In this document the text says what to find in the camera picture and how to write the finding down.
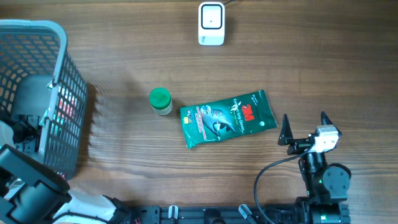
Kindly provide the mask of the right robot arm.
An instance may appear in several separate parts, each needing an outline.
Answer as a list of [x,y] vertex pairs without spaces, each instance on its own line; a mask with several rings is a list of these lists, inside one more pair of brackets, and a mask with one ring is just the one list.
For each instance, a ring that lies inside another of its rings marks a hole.
[[298,156],[298,167],[307,191],[295,201],[295,223],[350,223],[348,198],[351,171],[339,163],[327,163],[325,154],[334,150],[341,131],[323,111],[321,125],[307,138],[294,138],[288,116],[282,121],[278,145],[287,146],[289,156]]

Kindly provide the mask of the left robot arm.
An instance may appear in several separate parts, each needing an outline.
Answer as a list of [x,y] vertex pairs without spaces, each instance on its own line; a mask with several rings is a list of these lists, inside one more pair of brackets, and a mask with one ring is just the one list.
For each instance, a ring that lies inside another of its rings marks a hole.
[[70,190],[54,171],[15,149],[26,130],[1,112],[1,221],[4,223],[131,223],[116,198]]

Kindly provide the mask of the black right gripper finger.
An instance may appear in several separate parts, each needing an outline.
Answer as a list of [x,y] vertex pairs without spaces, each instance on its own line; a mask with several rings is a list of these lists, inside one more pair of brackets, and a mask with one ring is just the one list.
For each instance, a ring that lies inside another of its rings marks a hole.
[[287,114],[284,114],[282,127],[279,135],[279,141],[292,141],[292,140],[293,140],[293,134],[290,128],[289,118]]
[[324,111],[321,112],[320,116],[322,125],[333,125],[336,128],[338,135],[341,136],[341,131],[332,123],[332,121],[329,119]]

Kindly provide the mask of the green 3M gloves package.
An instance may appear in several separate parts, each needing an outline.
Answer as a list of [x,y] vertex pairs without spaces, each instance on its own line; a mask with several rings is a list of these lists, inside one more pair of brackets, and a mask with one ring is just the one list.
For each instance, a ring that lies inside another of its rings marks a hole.
[[264,90],[181,107],[180,118],[189,149],[277,127]]

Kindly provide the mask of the green lid jar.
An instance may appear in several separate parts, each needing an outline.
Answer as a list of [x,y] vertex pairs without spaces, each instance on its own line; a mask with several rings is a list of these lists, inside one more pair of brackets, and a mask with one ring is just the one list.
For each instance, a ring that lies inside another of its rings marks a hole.
[[161,116],[172,111],[172,96],[166,88],[154,88],[149,95],[149,102],[152,109]]

